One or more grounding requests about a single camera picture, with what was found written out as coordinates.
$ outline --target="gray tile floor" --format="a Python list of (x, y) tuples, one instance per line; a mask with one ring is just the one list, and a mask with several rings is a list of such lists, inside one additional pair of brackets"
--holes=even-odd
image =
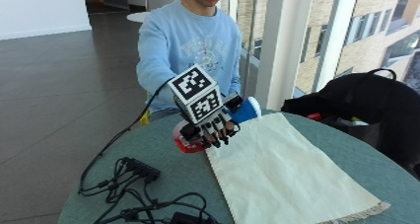
[(0, 223), (55, 223), (79, 174), (135, 119), (141, 24), (91, 15), (93, 31), (0, 40)]

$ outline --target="window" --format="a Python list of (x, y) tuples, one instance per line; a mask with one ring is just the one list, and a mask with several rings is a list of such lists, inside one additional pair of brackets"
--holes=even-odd
[(381, 20), (380, 29), (378, 29), (380, 32), (385, 29), (385, 26), (389, 20), (389, 15), (390, 15), (390, 10), (384, 11), (382, 20)]
[(414, 33), (392, 44), (385, 51), (381, 67), (392, 65), (401, 57), (410, 56), (416, 48), (420, 33)]
[(364, 29), (366, 26), (366, 20), (368, 20), (368, 15), (364, 15), (360, 17), (357, 29), (356, 29), (356, 34), (354, 34), (354, 41), (362, 39), (364, 37)]
[(380, 12), (373, 13), (370, 25), (369, 25), (368, 32), (366, 32), (368, 36), (374, 34), (376, 26), (377, 26), (377, 22), (378, 22), (378, 17), (380, 17)]
[(392, 15), (392, 22), (401, 19), (404, 15), (404, 11), (406, 8), (408, 0), (397, 0), (397, 4), (394, 6), (394, 11)]
[(324, 35), (325, 35), (327, 28), (328, 28), (328, 25), (323, 25), (321, 28), (320, 28), (320, 34), (319, 34), (319, 38), (317, 38), (315, 57), (319, 56), (319, 54), (320, 54), (320, 48), (323, 46), (323, 40), (324, 40)]
[(260, 59), (260, 56), (261, 56), (261, 46), (263, 46), (263, 40), (256, 39), (255, 40), (255, 47), (253, 47), (253, 57), (256, 59)]
[(305, 34), (304, 34), (303, 48), (301, 48), (301, 52), (300, 52), (300, 63), (304, 62), (307, 43), (309, 41), (309, 35), (311, 35), (311, 28), (307, 28)]
[(351, 44), (354, 41), (356, 29), (358, 26), (360, 17), (352, 18), (351, 26), (347, 30), (345, 41), (344, 44)]

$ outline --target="light blue sweatshirt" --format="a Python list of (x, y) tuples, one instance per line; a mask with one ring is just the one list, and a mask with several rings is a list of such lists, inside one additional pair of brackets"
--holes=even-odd
[[(240, 94), (240, 42), (236, 23), (220, 9), (212, 17), (198, 16), (175, 0), (152, 10), (139, 30), (137, 74), (142, 87), (152, 95), (167, 79), (198, 64), (216, 81), (222, 95)], [(175, 108), (164, 86), (150, 112)]]

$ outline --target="black bag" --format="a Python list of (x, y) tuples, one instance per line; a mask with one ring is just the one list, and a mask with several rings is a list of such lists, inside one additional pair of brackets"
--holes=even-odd
[[(380, 70), (392, 78), (373, 74)], [(408, 167), (420, 163), (420, 95), (394, 78), (389, 69), (341, 76), (317, 93), (285, 100), (280, 110), (301, 116), (319, 113), (320, 122), (364, 141), (412, 173)], [(368, 125), (343, 123), (353, 117)]]

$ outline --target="teal tabletop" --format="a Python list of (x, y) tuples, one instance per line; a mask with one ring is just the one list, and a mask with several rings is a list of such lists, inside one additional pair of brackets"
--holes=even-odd
[[(301, 116), (288, 113), (283, 115), (353, 180), (380, 200), (390, 204), (390, 207), (378, 215), (353, 223), (418, 224), (420, 183), (417, 180), (373, 148), (348, 134)], [(198, 192), (206, 198), (206, 211), (218, 222), (231, 224), (234, 223), (232, 216), (206, 153), (183, 154), (174, 145), (171, 130), (179, 122), (180, 116), (175, 114), (127, 132), (94, 163), (83, 186), (93, 187), (113, 177), (114, 165), (119, 158), (135, 158), (159, 170), (158, 179), (147, 185), (151, 198), (163, 202), (174, 200), (184, 193)], [(130, 188), (143, 194), (143, 181), (131, 183)], [(82, 196), (75, 188), (69, 194), (58, 223), (94, 223), (111, 206), (105, 202), (106, 194), (102, 192), (93, 196)], [(195, 196), (186, 197), (182, 202), (202, 205), (200, 199)], [(117, 216), (121, 210), (134, 207), (141, 207), (139, 202), (130, 195), (125, 195), (103, 219)], [(178, 205), (154, 210), (152, 215), (155, 219), (170, 218), (176, 211), (198, 215), (195, 209)], [(119, 219), (113, 223), (126, 222)]]

